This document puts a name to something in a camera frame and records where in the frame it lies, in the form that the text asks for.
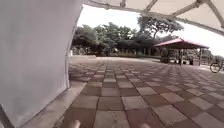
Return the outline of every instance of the tent roof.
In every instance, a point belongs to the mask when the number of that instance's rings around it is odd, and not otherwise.
[[[160,43],[155,45],[155,47],[167,47],[174,49],[196,49],[196,48],[209,48],[207,46],[201,45],[199,43],[195,43],[192,41],[187,41],[181,38],[177,38],[174,40],[170,40],[164,43]]]
[[[224,35],[224,0],[88,0],[88,5],[170,18]]]

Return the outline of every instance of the umbrella pole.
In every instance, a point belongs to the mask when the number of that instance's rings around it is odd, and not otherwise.
[[[201,65],[201,55],[202,55],[202,50],[200,48],[200,51],[199,51],[199,66]]]
[[[179,64],[182,64],[182,55],[181,55],[181,49],[179,49]]]

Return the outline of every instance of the paved plaza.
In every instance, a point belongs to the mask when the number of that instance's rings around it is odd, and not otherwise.
[[[62,128],[224,128],[224,75],[191,66],[137,59],[91,60],[70,66],[87,82]]]

